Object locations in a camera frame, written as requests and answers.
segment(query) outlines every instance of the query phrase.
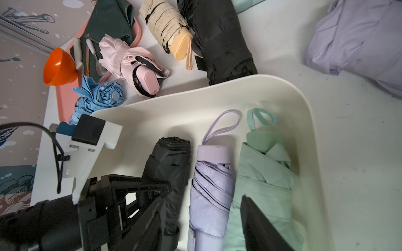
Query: white knife handle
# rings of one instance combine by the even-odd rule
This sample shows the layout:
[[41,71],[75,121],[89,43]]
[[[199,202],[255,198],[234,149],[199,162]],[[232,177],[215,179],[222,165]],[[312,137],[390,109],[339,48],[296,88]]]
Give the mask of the white knife handle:
[[96,56],[95,47],[94,47],[94,44],[92,43],[92,41],[90,39],[87,39],[86,44],[88,45],[89,50],[91,51],[92,55],[95,57],[96,60],[98,60],[98,57]]
[[83,66],[81,40],[76,37],[74,37],[74,61],[76,65],[76,70],[80,69]]

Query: spoon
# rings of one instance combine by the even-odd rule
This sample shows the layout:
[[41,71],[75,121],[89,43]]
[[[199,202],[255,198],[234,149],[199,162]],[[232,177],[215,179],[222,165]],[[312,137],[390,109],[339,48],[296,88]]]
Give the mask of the spoon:
[[90,37],[90,36],[89,36],[89,33],[85,34],[84,37],[85,37],[86,39],[92,40],[92,42],[95,42],[95,43],[97,43],[97,44],[99,45],[99,42],[96,41],[95,39],[93,39],[92,37]]
[[92,55],[94,56],[95,60],[96,60],[96,72],[98,73],[99,76],[103,76],[107,73],[107,69],[105,67],[103,67],[103,65],[101,63],[99,63],[98,57],[96,56],[96,52],[95,52],[95,47],[94,44],[92,43],[92,41],[90,39],[86,40],[86,44],[89,47],[89,50],[91,51]]

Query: lavender umbrella handle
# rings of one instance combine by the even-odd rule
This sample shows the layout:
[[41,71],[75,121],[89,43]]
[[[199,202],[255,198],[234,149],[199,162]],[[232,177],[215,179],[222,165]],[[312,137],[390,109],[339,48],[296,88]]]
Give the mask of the lavender umbrella handle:
[[[234,126],[228,128],[228,129],[219,130],[219,131],[216,131],[216,132],[214,132],[213,134],[209,135],[209,134],[211,133],[213,127],[214,127],[214,126],[216,125],[216,123],[218,123],[218,121],[220,120],[220,118],[221,118],[223,115],[227,114],[227,113],[235,113],[235,114],[237,114],[237,116],[239,117],[239,119],[237,120],[237,123],[236,123]],[[207,142],[208,142],[210,139],[212,139],[213,137],[215,137],[215,136],[218,135],[218,134],[227,133],[227,132],[232,131],[233,129],[235,129],[235,128],[239,125],[239,123],[240,123],[240,112],[239,112],[239,111],[237,111],[237,110],[227,110],[227,111],[223,112],[221,115],[219,115],[219,117],[217,117],[217,119],[216,119],[216,120],[212,123],[212,125],[209,127],[207,133],[205,134],[205,136],[204,136],[204,138],[203,138],[203,140],[202,140],[202,144],[203,144],[203,145],[206,145]]]

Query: umbrella strap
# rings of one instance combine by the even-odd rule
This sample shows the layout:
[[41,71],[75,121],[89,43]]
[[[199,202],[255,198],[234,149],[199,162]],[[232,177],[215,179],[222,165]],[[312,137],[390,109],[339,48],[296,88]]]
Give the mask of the umbrella strap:
[[[265,113],[268,116],[270,116],[272,122],[268,122],[261,113]],[[250,109],[247,111],[247,123],[248,123],[248,127],[250,128],[251,131],[255,131],[256,127],[255,127],[255,121],[254,121],[254,115],[257,117],[257,119],[263,123],[264,125],[273,125],[275,124],[278,119],[276,118],[275,115],[273,115],[272,113],[269,113],[266,109],[263,108],[254,108],[254,109]]]
[[[238,116],[237,123],[236,123],[235,125],[233,125],[232,127],[228,128],[228,129],[221,129],[221,130],[216,131],[216,132],[214,132],[213,134],[209,135],[209,134],[211,133],[213,127],[214,127],[214,126],[216,125],[216,123],[218,123],[218,121],[220,120],[220,118],[221,118],[223,115],[227,114],[227,113],[235,113],[235,114],[237,114],[237,116]],[[205,136],[204,136],[204,138],[203,138],[203,140],[202,140],[202,144],[203,144],[203,145],[206,145],[207,142],[208,142],[210,139],[212,139],[213,137],[215,137],[215,136],[218,135],[218,134],[227,133],[227,132],[232,131],[233,129],[235,129],[235,128],[239,125],[239,123],[240,123],[240,112],[239,112],[239,111],[236,111],[236,110],[227,110],[227,111],[223,112],[221,115],[219,115],[219,117],[218,117],[218,118],[212,123],[212,125],[209,127],[207,133],[205,134]]]

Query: white tray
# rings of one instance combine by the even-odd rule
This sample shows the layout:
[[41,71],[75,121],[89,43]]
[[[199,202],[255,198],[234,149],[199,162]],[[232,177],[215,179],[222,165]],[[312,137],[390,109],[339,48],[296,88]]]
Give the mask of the white tray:
[[[249,132],[246,113],[254,107],[266,108],[278,117],[278,122],[269,129],[284,135],[292,168],[299,177],[293,192],[292,225],[305,239],[304,250],[334,250],[310,104],[294,85],[275,76],[253,75],[95,112],[92,116],[120,124],[123,130],[115,150],[102,150],[90,177],[112,173],[141,177],[158,139],[177,136],[191,142],[191,179],[197,146],[211,123],[228,109],[242,113],[240,125],[228,134],[213,138],[208,144],[231,147],[234,152],[232,163],[236,168],[241,143],[246,141]],[[215,129],[233,125],[236,119],[236,115],[225,115]],[[181,251],[187,250],[189,190],[190,185],[186,188],[180,213],[178,249]]]

